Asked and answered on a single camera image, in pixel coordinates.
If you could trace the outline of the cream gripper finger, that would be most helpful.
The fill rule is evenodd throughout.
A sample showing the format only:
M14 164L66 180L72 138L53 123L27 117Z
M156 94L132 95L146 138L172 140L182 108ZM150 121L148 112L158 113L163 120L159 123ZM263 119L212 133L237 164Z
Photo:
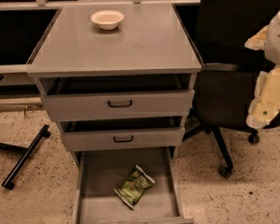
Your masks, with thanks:
M252 50L264 50L267 31L268 26L264 26L255 35L246 40L245 47Z
M280 125L280 64L269 73L259 73L245 122L257 130Z

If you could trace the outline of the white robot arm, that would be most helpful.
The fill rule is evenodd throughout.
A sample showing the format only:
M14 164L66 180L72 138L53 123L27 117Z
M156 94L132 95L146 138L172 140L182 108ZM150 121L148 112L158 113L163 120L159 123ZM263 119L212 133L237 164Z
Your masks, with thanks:
M265 58L275 64L270 72L259 73L246 118L249 127L262 129L280 114L280 10L267 26L246 40L245 47L263 50Z

